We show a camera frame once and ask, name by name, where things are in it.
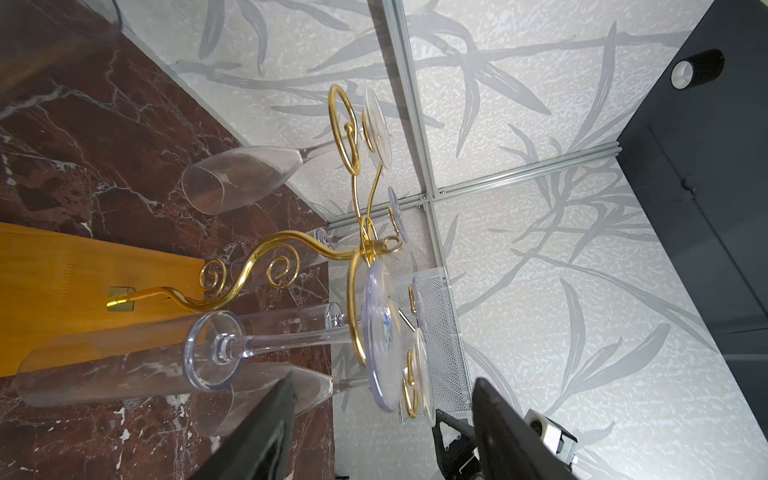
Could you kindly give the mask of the clear wine glass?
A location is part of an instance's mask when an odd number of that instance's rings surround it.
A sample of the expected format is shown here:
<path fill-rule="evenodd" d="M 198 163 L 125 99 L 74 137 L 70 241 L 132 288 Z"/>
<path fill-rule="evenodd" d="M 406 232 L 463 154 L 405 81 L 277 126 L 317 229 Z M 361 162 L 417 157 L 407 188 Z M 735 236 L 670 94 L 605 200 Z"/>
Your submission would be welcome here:
<path fill-rule="evenodd" d="M 3 1 L 1 101 L 43 73 L 113 45 L 122 28 L 115 1 Z"/>
<path fill-rule="evenodd" d="M 384 411 L 402 395 L 401 329 L 392 277 L 381 260 L 367 270 L 363 305 L 342 328 L 249 335 L 230 311 L 70 335 L 33 350 L 13 379 L 34 407 L 214 392 L 231 385 L 248 359 L 269 352 L 347 343 L 358 327 L 369 388 Z"/>
<path fill-rule="evenodd" d="M 405 224 L 402 219 L 402 212 L 398 202 L 397 195 L 392 187 L 387 189 L 389 199 L 389 215 L 392 225 L 398 237 L 400 237 L 404 243 L 409 241 L 408 233 L 405 228 Z"/>
<path fill-rule="evenodd" d="M 231 149 L 187 167 L 181 176 L 187 201 L 205 215 L 218 215 L 254 204 L 280 189 L 316 157 L 335 151 L 353 180 L 360 175 L 362 153 L 374 156 L 378 172 L 391 165 L 391 142 L 381 102 L 368 88 L 357 115 L 345 90 L 334 85 L 328 94 L 333 139 L 304 149 L 247 146 Z"/>

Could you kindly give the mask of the yellow wooden rack base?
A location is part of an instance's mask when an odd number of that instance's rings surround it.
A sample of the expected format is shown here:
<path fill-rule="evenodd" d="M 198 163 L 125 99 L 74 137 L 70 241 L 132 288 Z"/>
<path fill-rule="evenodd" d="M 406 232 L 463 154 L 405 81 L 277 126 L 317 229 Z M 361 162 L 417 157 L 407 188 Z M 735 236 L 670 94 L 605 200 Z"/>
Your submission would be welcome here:
<path fill-rule="evenodd" d="M 179 318 L 184 310 L 154 298 L 116 311 L 125 290 L 170 286 L 200 299 L 203 260 L 4 223 L 1 226 L 1 374 L 60 336 Z"/>

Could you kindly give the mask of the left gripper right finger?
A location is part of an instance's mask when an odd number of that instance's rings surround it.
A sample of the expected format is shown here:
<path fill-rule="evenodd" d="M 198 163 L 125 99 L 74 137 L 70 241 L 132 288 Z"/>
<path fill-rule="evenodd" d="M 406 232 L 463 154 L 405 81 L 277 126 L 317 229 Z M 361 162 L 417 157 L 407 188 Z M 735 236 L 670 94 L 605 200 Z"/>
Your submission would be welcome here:
<path fill-rule="evenodd" d="M 544 446 L 524 422 L 524 416 L 519 416 L 487 379 L 476 379 L 472 418 L 482 476 L 485 479 L 573 479 L 572 469 L 568 470 Z"/>

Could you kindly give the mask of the aluminium frame crossbar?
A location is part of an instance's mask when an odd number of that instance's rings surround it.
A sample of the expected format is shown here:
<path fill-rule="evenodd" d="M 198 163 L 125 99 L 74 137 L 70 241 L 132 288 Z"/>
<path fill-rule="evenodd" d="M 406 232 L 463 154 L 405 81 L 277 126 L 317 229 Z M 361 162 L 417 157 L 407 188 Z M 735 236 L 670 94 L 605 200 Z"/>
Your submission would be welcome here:
<path fill-rule="evenodd" d="M 434 203 L 455 197 L 477 193 L 495 188 L 531 180 L 560 170 L 568 169 L 604 158 L 614 158 L 622 148 L 618 141 L 613 141 L 579 152 L 527 164 L 497 174 L 487 175 L 476 180 L 461 182 L 447 187 L 440 187 L 430 196 L 427 193 L 405 196 L 399 199 L 402 210 L 416 208 L 427 203 Z"/>

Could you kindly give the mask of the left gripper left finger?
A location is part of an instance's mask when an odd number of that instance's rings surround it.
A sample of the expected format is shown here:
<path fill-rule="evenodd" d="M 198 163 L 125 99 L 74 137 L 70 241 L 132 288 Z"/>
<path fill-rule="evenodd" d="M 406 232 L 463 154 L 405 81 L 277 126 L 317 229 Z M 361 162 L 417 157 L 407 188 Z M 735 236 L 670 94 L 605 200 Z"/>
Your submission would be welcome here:
<path fill-rule="evenodd" d="M 193 479 L 283 479 L 293 438 L 293 376 L 279 380 Z"/>

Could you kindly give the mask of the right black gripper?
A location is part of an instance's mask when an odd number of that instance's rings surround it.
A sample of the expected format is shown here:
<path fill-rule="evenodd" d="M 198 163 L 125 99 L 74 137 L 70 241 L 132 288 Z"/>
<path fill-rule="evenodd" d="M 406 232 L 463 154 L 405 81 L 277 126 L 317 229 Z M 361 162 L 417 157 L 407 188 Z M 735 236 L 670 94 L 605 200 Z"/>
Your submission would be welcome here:
<path fill-rule="evenodd" d="M 432 435 L 440 474 L 447 480 L 480 478 L 480 461 L 474 451 L 477 448 L 474 427 L 440 409 L 435 410 Z M 448 444 L 444 441 L 441 426 L 446 425 L 459 433 Z"/>

